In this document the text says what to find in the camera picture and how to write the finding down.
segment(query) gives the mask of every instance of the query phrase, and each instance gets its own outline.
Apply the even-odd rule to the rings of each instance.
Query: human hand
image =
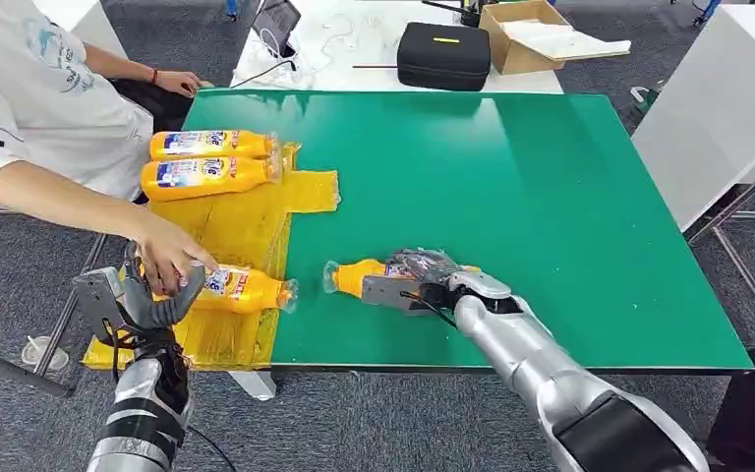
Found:
[[[210,270],[218,263],[209,252],[193,241],[186,231],[160,216],[144,211],[139,218],[136,237],[145,277],[157,295],[174,295],[180,287],[179,276],[189,279],[192,259]]]
[[[154,84],[164,90],[192,98],[200,87],[206,87],[209,83],[202,81],[192,72],[158,71]]]

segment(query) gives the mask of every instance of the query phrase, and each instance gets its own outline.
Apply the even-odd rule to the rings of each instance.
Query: white table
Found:
[[[51,22],[92,46],[128,57],[99,0],[33,0]]]
[[[682,231],[755,182],[755,5],[717,10],[632,142]]]
[[[302,19],[291,34],[297,71],[283,65],[246,89],[429,90],[398,82],[395,69],[354,69],[354,65],[395,65],[398,41],[409,22],[454,25],[453,13],[412,1],[292,0]],[[233,74],[236,85],[279,62],[251,31]],[[491,68],[483,91],[562,93],[553,71],[501,76]]]

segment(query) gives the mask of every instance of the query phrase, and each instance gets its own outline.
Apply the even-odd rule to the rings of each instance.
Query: gray carpet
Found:
[[[236,62],[236,31],[216,0],[104,0],[109,18],[134,59],[192,69],[220,85]],[[696,30],[687,4],[667,0],[568,0],[559,10],[576,27],[604,39],[633,40],[633,54],[570,63],[558,73],[566,91],[607,94],[634,128],[628,90],[668,77]],[[755,222],[727,227],[755,269]],[[91,235],[17,216],[0,216],[0,355],[18,361],[26,334],[50,330],[83,262]],[[100,264],[119,262],[114,238]],[[755,302],[722,248],[707,239],[700,265],[748,346],[755,346]],[[64,345],[78,359],[87,342],[79,315]],[[87,458],[110,403],[106,373],[72,362],[57,378],[78,385],[74,398],[49,398],[0,379],[0,472],[77,471]],[[283,374],[279,395],[258,403],[226,374],[195,373],[199,407],[193,423],[247,471],[552,471],[523,405],[495,377],[474,375]],[[691,435],[705,437],[727,379],[612,376],[644,394]],[[189,436],[179,471],[225,470]]]

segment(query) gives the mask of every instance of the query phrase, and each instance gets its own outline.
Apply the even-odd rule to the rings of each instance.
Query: orange bottle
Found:
[[[265,160],[211,157],[148,162],[141,187],[150,200],[167,202],[228,192],[247,192],[282,177],[279,156]]]
[[[275,133],[250,131],[178,131],[155,133],[149,142],[152,160],[187,157],[264,158],[279,154]]]
[[[280,281],[249,267],[220,265],[208,272],[194,309],[225,310],[246,315],[272,308],[292,313],[297,308],[299,284]]]
[[[322,288],[325,293],[340,291],[363,298],[363,277],[368,275],[412,278],[409,270],[400,264],[384,264],[374,259],[350,265],[328,261],[322,271]]]

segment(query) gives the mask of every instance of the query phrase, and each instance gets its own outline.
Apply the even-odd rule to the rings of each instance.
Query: yellow plastic bag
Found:
[[[282,147],[289,169],[294,168],[298,149],[294,143]],[[336,171],[286,170],[281,185],[152,203],[149,208],[186,229],[220,263],[251,266],[282,279],[290,213],[335,211],[339,201]],[[299,316],[299,310],[289,316]],[[269,365],[277,319],[278,310],[245,316],[191,310],[174,329],[194,369],[250,370]],[[83,362],[93,369],[110,369],[111,354],[111,347],[93,339]],[[121,350],[119,367],[131,359],[131,351]]]

